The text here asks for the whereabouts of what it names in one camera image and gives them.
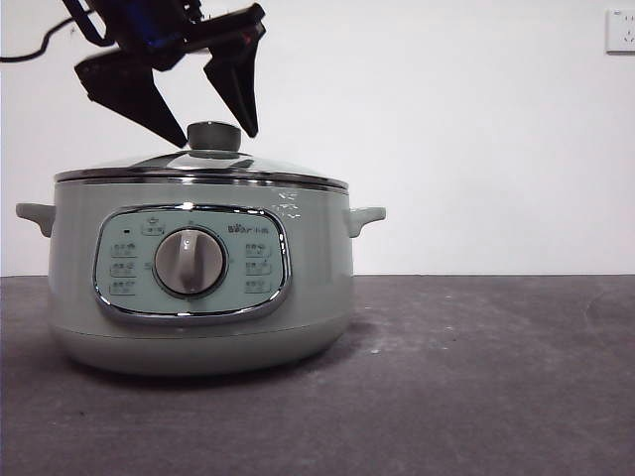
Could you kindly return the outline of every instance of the control panel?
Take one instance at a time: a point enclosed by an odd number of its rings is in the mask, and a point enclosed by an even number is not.
[[[130,321],[224,322],[271,311],[291,268],[281,222],[261,209],[140,206],[102,225],[99,299]]]

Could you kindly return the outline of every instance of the pot handle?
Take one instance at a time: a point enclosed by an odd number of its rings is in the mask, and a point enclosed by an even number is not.
[[[351,208],[348,212],[348,236],[357,238],[361,229],[373,221],[386,218],[386,208],[371,206],[366,208]]]
[[[16,215],[25,220],[30,220],[40,225],[40,231],[47,238],[51,238],[53,222],[56,220],[56,208],[54,205],[40,205],[38,203],[18,203]]]

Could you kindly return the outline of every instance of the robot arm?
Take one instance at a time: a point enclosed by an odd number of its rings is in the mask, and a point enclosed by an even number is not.
[[[198,0],[87,0],[102,18],[99,35],[79,0],[63,0],[84,36],[114,52],[85,59],[75,72],[88,97],[182,147],[186,136],[156,88],[153,69],[208,49],[207,78],[250,137],[258,133],[254,62],[265,34],[258,4],[203,20]]]

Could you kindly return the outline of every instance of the button icon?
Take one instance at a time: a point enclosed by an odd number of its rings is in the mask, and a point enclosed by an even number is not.
[[[261,295],[271,291],[271,282],[265,280],[250,280],[245,283],[245,293],[248,295]]]
[[[133,280],[118,280],[110,283],[111,296],[134,296],[136,282]]]
[[[166,224],[151,216],[141,225],[141,234],[146,236],[161,236],[166,233]]]
[[[245,263],[245,272],[247,276],[271,275],[271,264],[267,262],[258,263],[255,261],[248,261]]]
[[[110,256],[112,258],[136,258],[137,245],[133,242],[115,243],[110,247]]]
[[[113,278],[134,278],[136,276],[135,262],[116,262],[110,265],[110,276]]]
[[[245,254],[247,258],[268,258],[271,256],[271,247],[264,243],[247,243]]]

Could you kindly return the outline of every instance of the gray knob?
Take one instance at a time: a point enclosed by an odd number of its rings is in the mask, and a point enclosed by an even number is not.
[[[194,150],[238,152],[240,129],[222,122],[195,122],[188,125],[188,142]]]
[[[168,236],[157,249],[155,269],[163,285],[179,294],[204,293],[220,278],[223,251],[209,233],[185,229]]]

